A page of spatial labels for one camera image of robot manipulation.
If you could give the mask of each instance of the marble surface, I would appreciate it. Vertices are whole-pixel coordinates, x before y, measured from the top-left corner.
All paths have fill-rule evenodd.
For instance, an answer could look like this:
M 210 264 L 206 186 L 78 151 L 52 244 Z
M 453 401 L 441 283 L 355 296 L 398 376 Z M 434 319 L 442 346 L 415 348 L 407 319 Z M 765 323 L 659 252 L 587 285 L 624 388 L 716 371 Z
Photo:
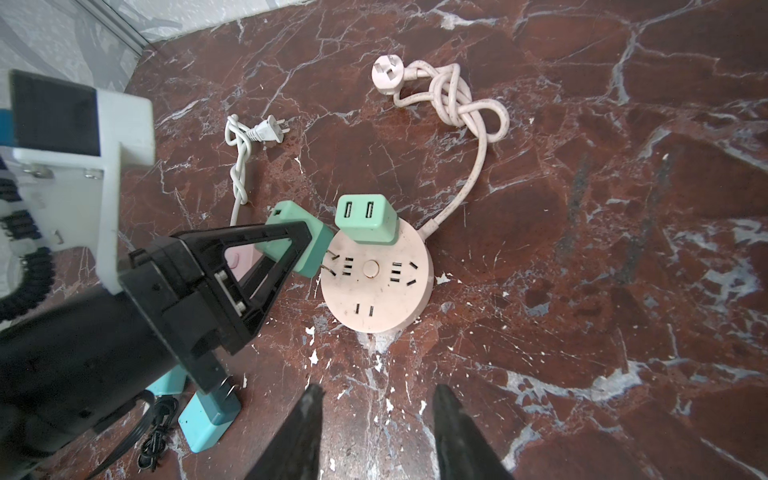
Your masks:
M 223 357 L 240 416 L 199 455 L 176 433 L 153 478 L 244 477 L 308 382 L 326 390 L 325 480 L 434 478 L 437 383 L 518 479 L 766 478 L 767 22 L 759 0 L 319 0 L 145 53 L 127 91 L 154 102 L 158 164 L 124 175 L 123 251 L 227 224 L 227 113 L 291 128 L 254 153 L 240 222 L 291 199 L 332 223 L 339 195 L 380 192 L 424 224 L 476 141 L 380 95 L 382 53 L 457 61 L 512 122 L 429 238 L 450 281 L 420 321 L 355 334 L 292 278 Z M 82 252 L 59 260 L 55 298 L 94 282 Z M 77 478 L 120 434 L 45 478 Z M 105 478 L 139 478 L 135 455 Z

